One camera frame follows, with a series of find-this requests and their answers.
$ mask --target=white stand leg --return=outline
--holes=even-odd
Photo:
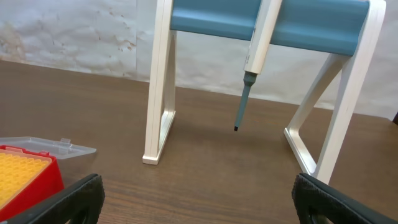
[[[384,19],[386,3],[382,0],[371,0],[369,3],[368,16],[362,29],[356,53],[343,65],[335,109],[318,164],[314,162],[301,140],[299,128],[326,87],[340,71],[341,62],[344,62],[344,58],[338,58],[334,55],[328,58],[303,103],[284,131],[302,170],[326,184],[329,183],[335,167]]]
[[[154,48],[149,81],[145,153],[142,157],[143,163],[153,165],[157,165],[159,162],[175,116],[177,33],[170,30],[172,6],[173,0],[157,1]]]

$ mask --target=clear plastic lid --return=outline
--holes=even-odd
[[[57,159],[68,159],[96,151],[96,149],[90,147],[71,144],[69,139],[64,138],[61,141],[51,141],[34,137],[0,138],[0,146],[2,145],[21,147],[32,152],[46,151]]]

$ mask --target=blue panel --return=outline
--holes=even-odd
[[[174,0],[171,29],[251,40],[261,0]],[[353,55],[369,3],[283,0],[271,44]]]

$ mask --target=white wall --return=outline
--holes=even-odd
[[[148,81],[156,0],[138,0],[137,73]],[[387,0],[387,12],[376,52],[355,112],[392,119],[398,111],[398,1]],[[240,95],[243,63],[249,42],[179,32],[177,85]],[[263,73],[251,97],[300,104],[327,54],[271,46]],[[317,107],[332,109],[340,76],[322,95]]]
[[[136,0],[0,1],[0,59],[135,78]]]

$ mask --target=brown table surface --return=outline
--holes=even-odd
[[[0,136],[97,148],[59,161],[66,186],[102,175],[99,223],[298,223],[300,172],[283,129],[296,105],[177,88],[176,118],[159,165],[142,163],[148,83],[0,62]],[[315,109],[301,136],[316,158],[331,111]],[[398,126],[355,114],[330,185],[398,219]]]

